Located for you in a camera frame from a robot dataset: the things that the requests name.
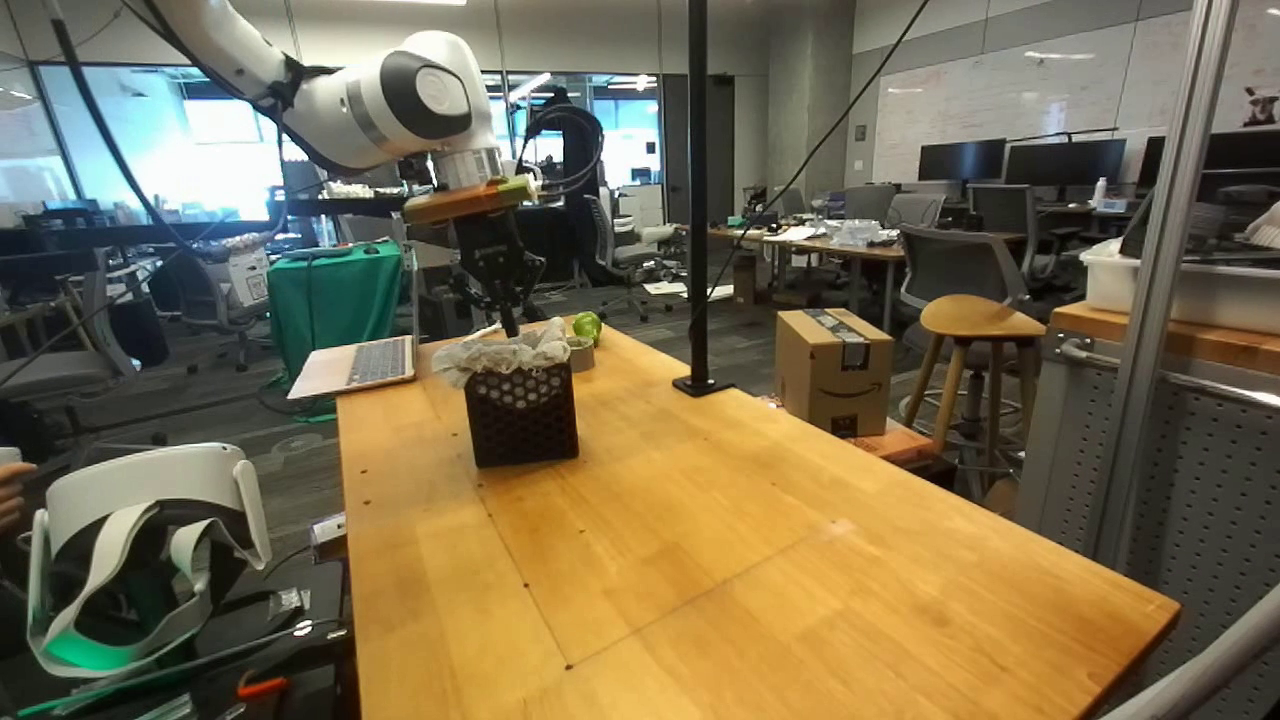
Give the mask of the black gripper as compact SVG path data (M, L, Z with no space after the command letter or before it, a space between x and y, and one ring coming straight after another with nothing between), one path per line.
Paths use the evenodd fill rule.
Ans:
M456 225L462 269L481 285L485 303L495 311L505 337L521 337L521 322L534 311L534 289L544 278L513 211L464 215Z

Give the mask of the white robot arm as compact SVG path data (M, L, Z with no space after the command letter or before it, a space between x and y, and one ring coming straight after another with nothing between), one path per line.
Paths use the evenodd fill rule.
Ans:
M456 34L411 34L360 66L306 66L233 0L145 0L145 15L330 174L426 156L436 187L405 215L462 228L462 263L505 332L534 316L539 259L513 221L528 182L493 133L481 66Z

